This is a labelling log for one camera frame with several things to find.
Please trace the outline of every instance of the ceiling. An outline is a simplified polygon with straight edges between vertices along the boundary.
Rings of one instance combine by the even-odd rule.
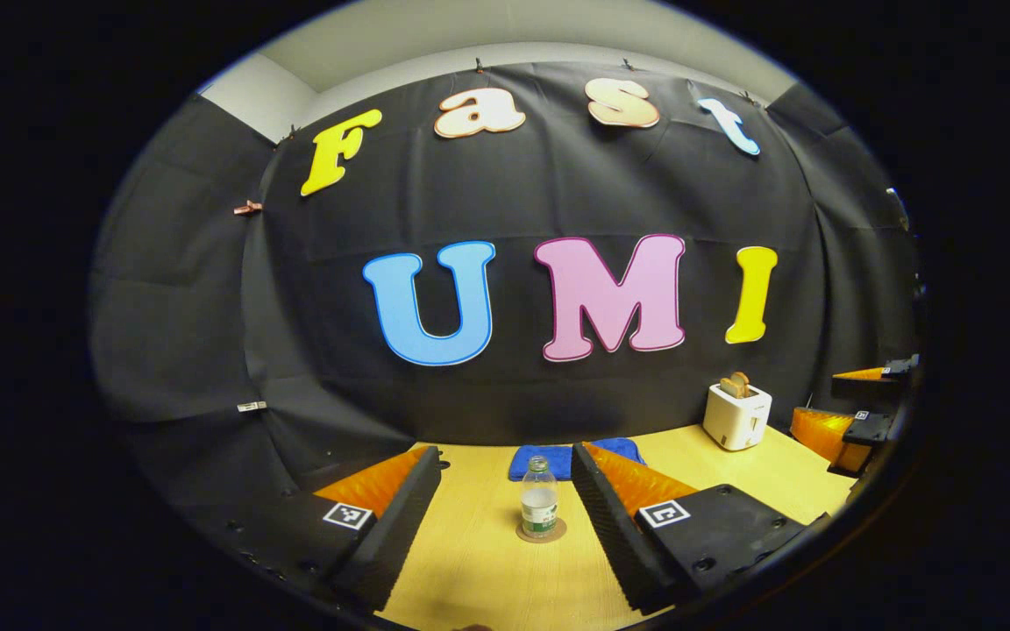
[[[586,43],[658,57],[769,100],[797,81],[712,25],[648,0],[360,0],[258,52],[322,93],[416,57],[524,41]]]

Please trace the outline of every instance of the coaster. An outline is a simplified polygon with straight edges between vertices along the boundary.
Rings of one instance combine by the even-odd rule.
[[[516,524],[516,535],[520,536],[521,539],[529,543],[548,543],[549,541],[556,541],[561,538],[561,536],[564,536],[567,531],[569,531],[569,525],[564,521],[564,518],[557,518],[556,528],[553,528],[552,534],[542,536],[540,539],[533,539],[532,536],[524,534],[524,526],[522,526],[522,524]]]

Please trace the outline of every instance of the white wall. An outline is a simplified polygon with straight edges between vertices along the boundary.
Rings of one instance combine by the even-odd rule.
[[[682,67],[674,62],[659,60],[656,57],[642,56],[640,52],[587,46],[584,43],[549,43],[548,41],[490,43],[485,44],[485,46],[470,46],[418,57],[336,85],[336,87],[322,92],[321,95],[315,95],[315,99],[303,111],[301,122],[296,123],[296,127],[312,123],[322,116],[337,111],[345,105],[357,103],[365,97],[377,95],[377,93],[400,87],[406,83],[415,83],[415,81],[447,75],[451,72],[473,70],[475,57],[481,59],[482,67],[486,68],[493,67],[493,65],[524,64],[525,62],[593,62],[593,64],[621,65],[621,60],[626,59],[634,69],[688,77],[693,81],[716,85],[716,87],[734,93],[748,90],[738,87],[738,85],[726,83],[718,77],[707,75],[707,73]],[[778,95],[774,95],[774,97],[778,97],[782,92],[785,92],[785,89],[781,89],[781,92],[778,92]],[[763,104],[770,103],[770,99],[766,96],[755,95],[753,92],[749,92],[749,95],[753,100],[761,101]]]
[[[201,96],[278,142],[309,120],[317,93],[281,65],[252,54],[209,81]]]

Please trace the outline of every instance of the yellow letter f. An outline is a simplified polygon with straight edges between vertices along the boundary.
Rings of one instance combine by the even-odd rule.
[[[309,167],[309,179],[302,184],[302,195],[311,195],[336,184],[345,176],[345,169],[337,167],[337,155],[351,160],[361,150],[365,132],[361,127],[374,127],[381,122],[381,111],[370,110],[362,115],[354,116],[344,123],[334,124],[314,136],[314,162]]]

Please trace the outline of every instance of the bottle label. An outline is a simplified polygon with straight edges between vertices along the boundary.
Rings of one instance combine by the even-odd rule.
[[[549,532],[556,528],[556,508],[559,504],[550,507],[529,507],[521,505],[521,516],[524,519],[524,528],[529,532]]]

